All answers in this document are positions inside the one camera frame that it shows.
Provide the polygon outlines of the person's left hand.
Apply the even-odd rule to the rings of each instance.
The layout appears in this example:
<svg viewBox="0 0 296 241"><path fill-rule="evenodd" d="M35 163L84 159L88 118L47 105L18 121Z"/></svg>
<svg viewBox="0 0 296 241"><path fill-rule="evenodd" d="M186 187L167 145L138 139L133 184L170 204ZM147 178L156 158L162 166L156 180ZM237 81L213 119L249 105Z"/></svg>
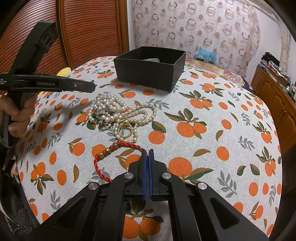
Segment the person's left hand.
<svg viewBox="0 0 296 241"><path fill-rule="evenodd" d="M7 113L12 120L12 123L8 126L10 134L13 137L21 137L27 131L31 115L35 111L37 97L38 94L34 93L25 102L23 109L19 110L10 97L1 95L1 130L3 129L4 113Z"/></svg>

